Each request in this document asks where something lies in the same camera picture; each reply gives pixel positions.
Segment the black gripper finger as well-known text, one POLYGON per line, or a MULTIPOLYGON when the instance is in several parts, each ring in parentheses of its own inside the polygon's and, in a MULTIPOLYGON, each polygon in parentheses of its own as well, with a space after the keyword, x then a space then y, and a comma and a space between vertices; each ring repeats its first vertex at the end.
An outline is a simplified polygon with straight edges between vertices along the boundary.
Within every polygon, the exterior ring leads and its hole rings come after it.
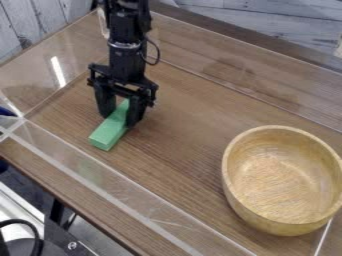
POLYGON ((103 118, 107 118, 117 109, 117 99, 111 89, 97 83, 94 85, 98 110, 103 118))
POLYGON ((126 126, 133 128, 143 119, 149 100, 143 96, 133 96, 129 101, 129 112, 126 117, 126 126))

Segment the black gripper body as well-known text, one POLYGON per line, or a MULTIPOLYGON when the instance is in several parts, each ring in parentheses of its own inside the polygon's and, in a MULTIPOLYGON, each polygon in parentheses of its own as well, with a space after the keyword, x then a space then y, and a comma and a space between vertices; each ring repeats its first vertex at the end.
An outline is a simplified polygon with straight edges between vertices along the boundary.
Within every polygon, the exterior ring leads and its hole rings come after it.
POLYGON ((105 83, 110 95, 122 97, 138 96, 147 106, 153 107, 157 99, 158 85, 146 77, 149 40, 138 43, 109 43, 110 63, 102 65, 91 63, 89 85, 105 83))

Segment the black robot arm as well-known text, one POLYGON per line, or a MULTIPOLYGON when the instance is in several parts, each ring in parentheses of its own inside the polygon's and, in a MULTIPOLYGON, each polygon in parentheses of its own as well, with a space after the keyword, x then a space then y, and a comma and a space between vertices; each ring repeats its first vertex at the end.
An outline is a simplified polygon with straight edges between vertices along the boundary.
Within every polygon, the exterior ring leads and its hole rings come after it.
POLYGON ((151 31, 149 0, 103 0, 109 64, 89 65, 89 85, 94 88, 101 115, 107 118, 117 110, 117 97, 129 100, 126 127, 143 119, 146 109, 155 105, 159 86, 146 77, 147 44, 151 31))

